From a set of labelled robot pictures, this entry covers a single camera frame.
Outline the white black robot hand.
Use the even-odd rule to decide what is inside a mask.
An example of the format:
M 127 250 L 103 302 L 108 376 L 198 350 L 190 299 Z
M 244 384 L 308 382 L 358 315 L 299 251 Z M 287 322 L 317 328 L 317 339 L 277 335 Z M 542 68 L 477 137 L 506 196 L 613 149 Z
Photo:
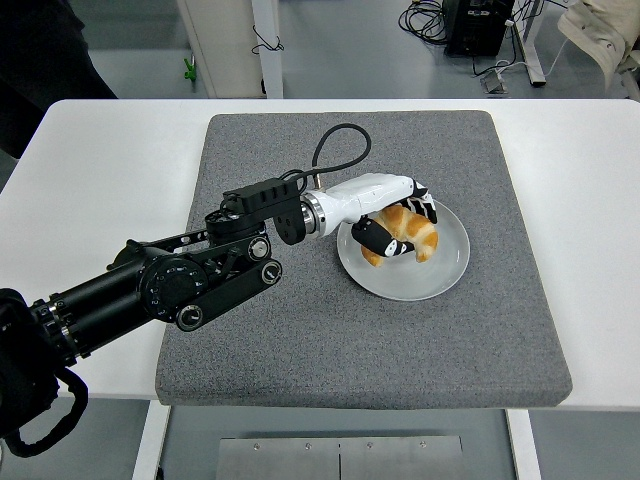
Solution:
M 365 174 L 326 191 L 308 191 L 302 202 L 307 234 L 326 236 L 349 224 L 362 256 L 374 267 L 409 252 L 422 263 L 437 249 L 435 201 L 410 177 Z

